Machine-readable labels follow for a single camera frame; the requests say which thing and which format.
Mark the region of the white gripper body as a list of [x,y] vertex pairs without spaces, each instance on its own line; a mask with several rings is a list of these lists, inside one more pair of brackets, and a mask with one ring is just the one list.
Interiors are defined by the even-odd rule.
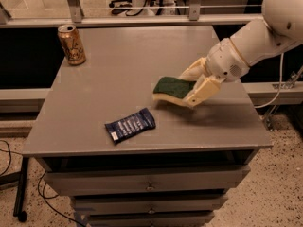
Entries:
[[229,38],[223,39],[209,50],[206,67],[210,74],[227,82],[238,80],[250,69]]

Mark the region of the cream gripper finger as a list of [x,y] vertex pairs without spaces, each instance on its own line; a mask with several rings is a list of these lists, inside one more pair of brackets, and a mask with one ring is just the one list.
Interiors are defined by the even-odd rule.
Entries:
[[195,107],[217,94],[225,78],[200,76],[192,90],[183,98],[188,107]]
[[180,76],[179,79],[186,81],[197,81],[200,77],[208,77],[206,69],[206,58],[201,57],[188,67]]

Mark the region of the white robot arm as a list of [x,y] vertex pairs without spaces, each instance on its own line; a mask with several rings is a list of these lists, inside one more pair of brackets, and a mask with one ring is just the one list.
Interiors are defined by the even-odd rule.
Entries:
[[181,74],[180,79],[194,83],[184,105],[208,100],[222,83],[235,81],[258,62],[303,43],[303,0],[263,0],[261,13],[261,18],[221,40]]

